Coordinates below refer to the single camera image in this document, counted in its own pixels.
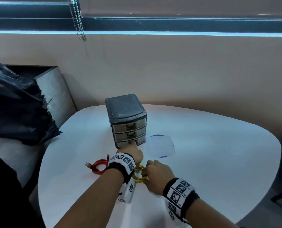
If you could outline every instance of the wall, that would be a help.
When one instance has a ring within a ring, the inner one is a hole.
[[[248,121],[282,142],[282,37],[0,34],[0,61],[59,66],[78,109],[135,93]]]

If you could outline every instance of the white paper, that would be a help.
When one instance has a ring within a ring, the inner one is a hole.
[[[176,153],[170,136],[154,136],[146,138],[147,155],[152,157],[172,156]]]

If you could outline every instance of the wristband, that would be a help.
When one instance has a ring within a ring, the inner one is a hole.
[[[134,174],[134,169],[136,167],[134,158],[128,153],[117,153],[114,155],[110,161],[109,166],[106,168],[108,169],[117,169],[119,170],[124,177],[123,183],[128,183],[131,179],[132,175]]]
[[[199,198],[195,188],[183,178],[170,180],[164,190],[165,204],[181,221],[192,203]]]

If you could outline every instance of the black bag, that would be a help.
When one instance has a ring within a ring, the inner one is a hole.
[[[37,145],[61,131],[35,79],[18,76],[0,63],[0,137]]]

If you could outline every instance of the floor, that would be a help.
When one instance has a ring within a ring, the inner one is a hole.
[[[276,203],[270,198],[282,192],[282,158],[277,176],[263,200],[245,218],[238,222],[246,228],[282,228],[282,199]]]

